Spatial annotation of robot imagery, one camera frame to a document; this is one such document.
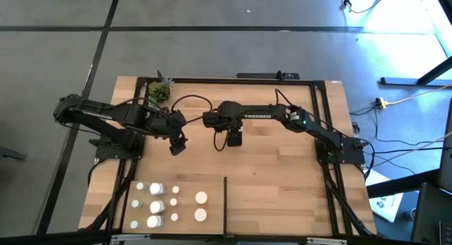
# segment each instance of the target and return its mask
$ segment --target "white cap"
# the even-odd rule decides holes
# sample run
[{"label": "white cap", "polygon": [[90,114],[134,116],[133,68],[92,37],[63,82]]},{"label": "white cap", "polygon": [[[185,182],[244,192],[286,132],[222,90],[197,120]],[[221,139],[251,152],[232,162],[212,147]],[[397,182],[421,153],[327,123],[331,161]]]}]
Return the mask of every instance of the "white cap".
[{"label": "white cap", "polygon": [[131,229],[136,229],[136,228],[139,228],[140,226],[141,226],[141,223],[136,221],[136,220],[130,222],[130,228]]},{"label": "white cap", "polygon": [[141,204],[140,204],[140,202],[138,200],[133,200],[132,201],[132,207],[133,208],[138,208],[140,206],[141,206]]},{"label": "white cap", "polygon": [[172,187],[172,193],[179,193],[179,187],[178,186]]},{"label": "white cap", "polygon": [[206,210],[199,208],[198,210],[195,211],[195,220],[198,222],[202,222],[204,220],[206,220],[207,218],[207,212]]},{"label": "white cap", "polygon": [[148,218],[147,224],[148,224],[148,227],[150,227],[150,228],[159,227],[162,224],[162,217],[150,216]]},{"label": "white cap", "polygon": [[179,216],[178,216],[177,213],[171,214],[171,220],[172,220],[172,221],[177,221],[178,219],[179,219]]},{"label": "white cap", "polygon": [[136,188],[137,188],[138,190],[143,190],[143,189],[145,188],[145,186],[144,186],[143,182],[138,182],[138,183],[136,184]]},{"label": "white cap", "polygon": [[151,213],[159,213],[162,210],[162,205],[160,204],[159,201],[153,201],[149,205],[149,210]]},{"label": "white cap", "polygon": [[151,194],[157,194],[160,192],[160,184],[153,183],[149,187],[149,191]]},{"label": "white cap", "polygon": [[204,191],[199,191],[196,194],[196,202],[199,204],[204,204],[207,202],[207,194]]},{"label": "white cap", "polygon": [[176,198],[171,198],[171,200],[169,200],[169,204],[172,206],[176,206],[177,205],[177,199]]}]

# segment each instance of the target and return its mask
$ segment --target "gray floor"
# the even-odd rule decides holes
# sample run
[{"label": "gray floor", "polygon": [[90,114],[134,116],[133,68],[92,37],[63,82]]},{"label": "gray floor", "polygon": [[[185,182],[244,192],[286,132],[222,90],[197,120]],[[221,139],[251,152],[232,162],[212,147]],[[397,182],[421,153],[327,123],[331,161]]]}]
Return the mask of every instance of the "gray floor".
[{"label": "gray floor", "polygon": [[[359,9],[374,0],[352,2]],[[103,25],[110,3],[0,0],[0,25]],[[283,70],[303,79],[342,80],[350,110],[375,97],[399,100],[425,90],[377,83],[382,76],[418,78],[446,58],[422,1],[383,0],[359,16],[338,5],[340,0],[119,0],[113,25],[347,25],[367,33],[111,32],[90,98],[108,102],[117,76],[156,76],[157,69],[169,77],[233,78],[238,72]],[[53,108],[59,97],[83,89],[99,36],[0,33],[0,145],[28,155],[24,162],[0,161],[1,237],[33,232],[66,135],[53,122]],[[442,136],[451,97],[444,90],[379,112],[379,138],[415,143]],[[374,137],[373,114],[352,120],[361,127],[360,137]],[[50,232],[78,226],[95,152],[89,138],[77,137]],[[409,148],[373,143],[377,150]],[[414,153],[395,162],[423,172],[439,166],[440,154]],[[376,170],[391,179],[410,174],[390,164]]]}]

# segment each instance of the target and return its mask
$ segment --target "potted plant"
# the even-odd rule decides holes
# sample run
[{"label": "potted plant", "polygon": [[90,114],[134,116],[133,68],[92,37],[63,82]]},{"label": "potted plant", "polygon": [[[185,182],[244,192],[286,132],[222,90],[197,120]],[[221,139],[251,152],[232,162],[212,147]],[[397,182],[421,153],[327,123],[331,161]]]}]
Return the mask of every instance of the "potted plant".
[{"label": "potted plant", "polygon": [[149,85],[149,99],[157,103],[163,103],[170,98],[170,87],[174,83],[171,78],[164,78],[160,71],[157,71],[159,81],[154,81]]}]

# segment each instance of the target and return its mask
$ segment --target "white bottle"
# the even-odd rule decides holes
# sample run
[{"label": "white bottle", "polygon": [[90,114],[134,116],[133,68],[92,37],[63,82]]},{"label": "white bottle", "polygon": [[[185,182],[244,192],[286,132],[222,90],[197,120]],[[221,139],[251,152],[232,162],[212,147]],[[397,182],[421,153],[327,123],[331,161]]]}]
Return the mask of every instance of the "white bottle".
[{"label": "white bottle", "polygon": [[153,183],[149,186],[149,191],[151,195],[159,196],[165,193],[165,188],[163,184]]},{"label": "white bottle", "polygon": [[178,186],[172,187],[172,193],[175,193],[175,194],[179,193],[179,187]]},{"label": "white bottle", "polygon": [[141,191],[144,191],[144,190],[146,190],[148,187],[143,183],[143,182],[138,182],[137,184],[136,184],[136,189],[138,189],[138,190],[141,190]]},{"label": "white bottle", "polygon": [[171,221],[177,221],[179,219],[179,216],[178,216],[178,214],[177,213],[173,213],[173,214],[171,214]]},{"label": "white bottle", "polygon": [[133,200],[131,204],[132,204],[133,208],[139,208],[139,207],[143,206],[143,203],[138,200]]},{"label": "white bottle", "polygon": [[131,229],[137,229],[137,228],[140,228],[140,227],[141,227],[141,222],[136,221],[136,220],[130,222],[130,228]]},{"label": "white bottle", "polygon": [[150,216],[148,218],[148,227],[150,228],[156,228],[156,227],[161,227],[163,226],[163,218],[162,216]]},{"label": "white bottle", "polygon": [[166,207],[162,201],[153,201],[149,205],[149,210],[152,214],[159,214],[163,213],[166,210]]},{"label": "white bottle", "polygon": [[207,212],[206,210],[199,208],[198,210],[195,211],[195,220],[198,222],[202,222],[204,220],[206,220],[207,218]]},{"label": "white bottle", "polygon": [[176,198],[171,198],[171,200],[169,200],[169,204],[171,206],[176,206],[177,205],[177,199]]},{"label": "white bottle", "polygon": [[207,194],[204,191],[199,191],[196,194],[196,202],[199,204],[204,204],[207,202]]}]

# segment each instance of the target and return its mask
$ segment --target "wooden table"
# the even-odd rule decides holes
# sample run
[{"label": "wooden table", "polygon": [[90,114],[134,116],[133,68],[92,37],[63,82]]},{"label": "wooden table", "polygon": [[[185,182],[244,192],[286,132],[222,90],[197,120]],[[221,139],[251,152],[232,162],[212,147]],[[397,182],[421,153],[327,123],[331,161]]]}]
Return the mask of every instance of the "wooden table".
[{"label": "wooden table", "polygon": [[[136,79],[137,77],[118,77],[112,104],[133,97]],[[175,100],[188,94],[207,97],[214,108],[223,100],[241,104],[270,104],[275,102],[275,87],[257,84],[176,83],[171,89],[171,98],[165,105],[170,106]],[[313,112],[309,87],[277,87],[291,102]],[[328,81],[326,89],[334,127],[353,136],[342,83]],[[317,93],[317,99],[321,118],[325,119],[320,92]],[[207,108],[203,100],[196,98],[183,100],[177,105],[177,109],[183,112],[187,120],[201,115]],[[205,128],[201,120],[184,127],[189,141],[186,142],[186,150],[175,157],[171,156],[168,141],[148,137],[143,158],[138,162],[135,180],[154,182],[170,179],[202,183],[217,182],[227,177],[228,233],[331,235],[325,184],[321,167],[316,160],[314,138],[307,133],[288,131],[273,120],[245,119],[243,122],[243,146],[226,147],[221,153],[213,147],[213,130]],[[223,138],[217,138],[218,144],[221,144]],[[341,167],[348,203],[367,228],[375,233],[362,173],[353,165]],[[118,160],[108,160],[94,170],[80,227],[89,225],[111,198],[117,168]],[[337,201],[335,206],[339,230],[344,233],[342,212]],[[120,202],[117,216],[120,216],[121,207]],[[115,218],[115,227],[119,226],[118,219],[119,217]],[[128,226],[129,223],[124,223],[123,232]],[[202,230],[190,232],[200,234]]]}]

